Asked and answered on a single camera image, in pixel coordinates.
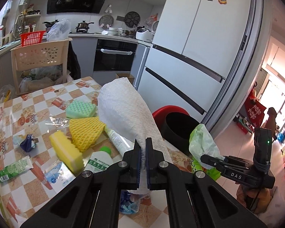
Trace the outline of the green plastic bag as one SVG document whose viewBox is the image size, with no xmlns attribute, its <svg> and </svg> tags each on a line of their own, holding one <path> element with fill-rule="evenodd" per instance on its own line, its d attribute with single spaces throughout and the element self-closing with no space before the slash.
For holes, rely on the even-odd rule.
<svg viewBox="0 0 285 228">
<path fill-rule="evenodd" d="M 206 154 L 211 157 L 224 160 L 220 154 L 219 148 L 215 144 L 212 136 L 204 124 L 199 124 L 190 134 L 189 152 L 192 155 L 192 171 L 204 171 L 214 181 L 220 178 L 220 172 L 212 166 L 201 162 L 201 156 Z"/>
</svg>

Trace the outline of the blue plastic bag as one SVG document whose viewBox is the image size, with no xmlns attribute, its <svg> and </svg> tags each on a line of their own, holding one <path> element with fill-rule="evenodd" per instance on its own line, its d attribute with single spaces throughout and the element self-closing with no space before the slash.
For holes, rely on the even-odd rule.
<svg viewBox="0 0 285 228">
<path fill-rule="evenodd" d="M 128 192 L 127 190 L 122 190 L 120 195 L 119 212 L 124 215 L 132 215 L 139 211 L 140 200 L 149 193 L 139 195 Z"/>
</svg>

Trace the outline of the white bottle green cap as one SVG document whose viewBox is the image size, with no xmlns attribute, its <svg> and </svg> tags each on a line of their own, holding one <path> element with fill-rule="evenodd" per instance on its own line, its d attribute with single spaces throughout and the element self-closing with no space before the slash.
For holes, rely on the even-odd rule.
<svg viewBox="0 0 285 228">
<path fill-rule="evenodd" d="M 106 171 L 114 163 L 111 153 L 111 149 L 107 146 L 103 146 L 99 151 L 93 152 L 84 170 L 91 171 L 92 173 Z"/>
</svg>

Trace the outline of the yellow white sponge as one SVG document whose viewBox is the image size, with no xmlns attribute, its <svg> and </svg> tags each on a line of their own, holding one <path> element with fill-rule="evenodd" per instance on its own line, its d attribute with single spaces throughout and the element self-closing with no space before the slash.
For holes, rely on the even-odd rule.
<svg viewBox="0 0 285 228">
<path fill-rule="evenodd" d="M 62 131 L 54 132 L 49 139 L 58 158 L 73 174 L 78 174 L 84 168 L 82 153 Z"/>
</svg>

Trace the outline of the green hand cream tube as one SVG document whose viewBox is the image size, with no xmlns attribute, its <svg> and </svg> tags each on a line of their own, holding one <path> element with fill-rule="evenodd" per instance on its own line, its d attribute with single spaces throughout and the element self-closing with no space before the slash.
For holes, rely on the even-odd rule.
<svg viewBox="0 0 285 228">
<path fill-rule="evenodd" d="M 32 168 L 31 158 L 29 156 L 23 157 L 0 170 L 0 183 L 13 179 Z"/>
</svg>

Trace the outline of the yellow foam fruit net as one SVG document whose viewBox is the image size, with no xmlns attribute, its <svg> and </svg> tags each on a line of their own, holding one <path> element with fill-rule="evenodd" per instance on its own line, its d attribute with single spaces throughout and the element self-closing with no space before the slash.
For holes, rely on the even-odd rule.
<svg viewBox="0 0 285 228">
<path fill-rule="evenodd" d="M 105 123 L 99 117 L 71 119 L 69 131 L 72 142 L 80 152 L 85 152 L 92 147 L 102 134 Z"/>
</svg>

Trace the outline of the light green lotion bottle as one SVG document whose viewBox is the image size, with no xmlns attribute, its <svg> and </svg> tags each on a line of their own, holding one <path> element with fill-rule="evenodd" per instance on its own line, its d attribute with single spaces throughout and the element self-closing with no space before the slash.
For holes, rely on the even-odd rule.
<svg viewBox="0 0 285 228">
<path fill-rule="evenodd" d="M 119 135 L 116 131 L 105 126 L 104 131 L 108 135 L 109 139 L 118 150 L 119 154 L 123 157 L 124 153 L 133 150 L 134 143 Z"/>
</svg>

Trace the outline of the blue wrapper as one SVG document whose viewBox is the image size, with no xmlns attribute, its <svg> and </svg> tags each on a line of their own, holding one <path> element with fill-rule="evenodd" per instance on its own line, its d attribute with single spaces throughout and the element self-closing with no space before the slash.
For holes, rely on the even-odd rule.
<svg viewBox="0 0 285 228">
<path fill-rule="evenodd" d="M 19 146 L 24 152 L 29 153 L 36 147 L 37 143 L 38 138 L 32 134 L 28 134 Z"/>
</svg>

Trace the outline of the white paper towel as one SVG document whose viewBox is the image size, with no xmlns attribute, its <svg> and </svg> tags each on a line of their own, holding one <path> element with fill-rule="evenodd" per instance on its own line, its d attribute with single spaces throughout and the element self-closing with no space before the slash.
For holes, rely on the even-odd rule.
<svg viewBox="0 0 285 228">
<path fill-rule="evenodd" d="M 142 150 L 140 184 L 138 190 L 131 190 L 131 193 L 148 194 L 146 138 L 152 138 L 153 148 L 163 153 L 165 161 L 171 163 L 172 159 L 145 101 L 127 78 L 117 78 L 100 89 L 98 115 L 108 128 L 132 142 L 138 142 Z"/>
</svg>

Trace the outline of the black trash bin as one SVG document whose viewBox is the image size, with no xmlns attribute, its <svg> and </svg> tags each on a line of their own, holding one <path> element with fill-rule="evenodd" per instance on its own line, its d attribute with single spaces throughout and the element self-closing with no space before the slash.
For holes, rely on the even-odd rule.
<svg viewBox="0 0 285 228">
<path fill-rule="evenodd" d="M 161 127 L 161 135 L 179 151 L 190 156 L 190 135 L 199 124 L 197 120 L 189 115 L 180 112 L 171 112 L 165 117 L 165 121 Z"/>
</svg>

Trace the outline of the clear plastic wrapper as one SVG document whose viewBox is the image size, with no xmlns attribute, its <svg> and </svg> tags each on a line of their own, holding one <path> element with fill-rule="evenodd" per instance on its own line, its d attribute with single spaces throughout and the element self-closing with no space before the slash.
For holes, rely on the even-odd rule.
<svg viewBox="0 0 285 228">
<path fill-rule="evenodd" d="M 69 121 L 70 120 L 66 118 L 50 116 L 45 124 L 48 126 L 55 126 L 56 128 L 67 128 L 69 127 Z"/>
</svg>

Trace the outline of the cardboard box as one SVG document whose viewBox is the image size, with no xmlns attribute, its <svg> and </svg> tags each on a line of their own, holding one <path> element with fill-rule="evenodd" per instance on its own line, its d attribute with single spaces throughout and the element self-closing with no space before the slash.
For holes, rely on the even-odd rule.
<svg viewBox="0 0 285 228">
<path fill-rule="evenodd" d="M 116 79 L 117 78 L 127 78 L 130 81 L 131 85 L 133 85 L 133 82 L 135 80 L 135 77 L 132 76 L 130 73 L 117 73 L 115 77 Z"/>
</svg>

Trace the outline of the white rice cooker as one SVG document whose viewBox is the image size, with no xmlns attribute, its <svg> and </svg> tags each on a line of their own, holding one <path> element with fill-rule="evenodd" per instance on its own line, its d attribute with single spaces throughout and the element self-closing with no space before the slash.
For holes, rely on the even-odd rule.
<svg viewBox="0 0 285 228">
<path fill-rule="evenodd" d="M 136 31 L 135 38 L 143 42 L 152 43 L 154 35 L 155 33 L 145 27 L 142 27 Z"/>
</svg>

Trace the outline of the black built-in oven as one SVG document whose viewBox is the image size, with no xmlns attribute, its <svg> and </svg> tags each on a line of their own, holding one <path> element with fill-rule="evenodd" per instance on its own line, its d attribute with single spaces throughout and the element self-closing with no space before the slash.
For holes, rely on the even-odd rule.
<svg viewBox="0 0 285 228">
<path fill-rule="evenodd" d="M 122 71 L 129 72 L 132 68 L 137 44 L 99 39 L 94 59 L 94 72 Z"/>
</svg>

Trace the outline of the black cooking pot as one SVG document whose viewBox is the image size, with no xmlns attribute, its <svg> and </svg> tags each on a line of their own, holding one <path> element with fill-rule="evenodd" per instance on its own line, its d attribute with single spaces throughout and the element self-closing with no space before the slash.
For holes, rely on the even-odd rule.
<svg viewBox="0 0 285 228">
<path fill-rule="evenodd" d="M 76 29 L 77 33 L 88 33 L 89 25 L 94 24 L 94 22 L 86 22 L 83 20 L 82 22 L 79 22 Z"/>
</svg>

